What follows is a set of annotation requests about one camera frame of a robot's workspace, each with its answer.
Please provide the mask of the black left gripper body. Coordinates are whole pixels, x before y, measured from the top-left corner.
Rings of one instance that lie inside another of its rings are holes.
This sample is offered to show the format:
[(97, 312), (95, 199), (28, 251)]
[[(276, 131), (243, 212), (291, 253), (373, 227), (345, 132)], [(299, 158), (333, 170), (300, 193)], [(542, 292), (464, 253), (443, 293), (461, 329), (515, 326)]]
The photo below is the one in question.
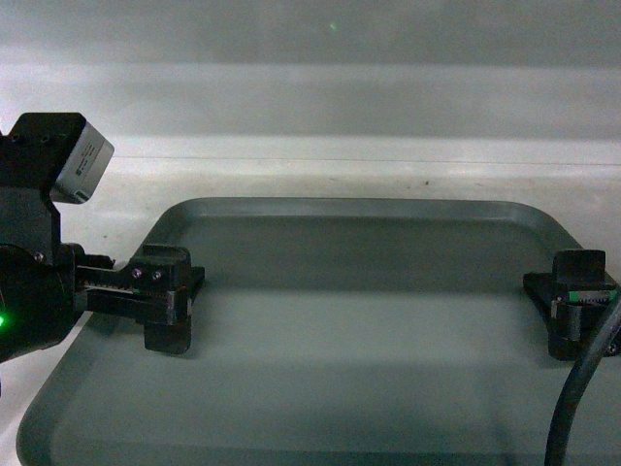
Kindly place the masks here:
[(79, 113), (26, 113), (1, 138), (1, 359), (59, 344), (75, 325), (75, 258), (51, 192), (86, 127)]

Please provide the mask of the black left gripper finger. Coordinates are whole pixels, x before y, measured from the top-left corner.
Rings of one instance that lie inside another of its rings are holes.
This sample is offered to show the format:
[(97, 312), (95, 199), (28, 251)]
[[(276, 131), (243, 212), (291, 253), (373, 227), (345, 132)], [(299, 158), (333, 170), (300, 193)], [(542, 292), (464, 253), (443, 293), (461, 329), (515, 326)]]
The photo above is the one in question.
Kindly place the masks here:
[(182, 247), (141, 245), (120, 268), (107, 256), (77, 260), (77, 290), (97, 314), (129, 318), (143, 326), (145, 348), (172, 355), (191, 345), (191, 308), (205, 269)]

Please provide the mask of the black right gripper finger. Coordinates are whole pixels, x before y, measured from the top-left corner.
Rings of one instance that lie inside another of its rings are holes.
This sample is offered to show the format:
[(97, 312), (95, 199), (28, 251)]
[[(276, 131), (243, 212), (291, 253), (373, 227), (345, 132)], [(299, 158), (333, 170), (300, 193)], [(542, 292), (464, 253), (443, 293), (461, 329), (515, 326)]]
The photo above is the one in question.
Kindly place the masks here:
[(548, 353), (554, 359), (576, 360), (620, 291), (605, 265), (602, 250), (560, 250), (549, 272), (523, 276), (523, 287), (539, 310), (548, 334)]

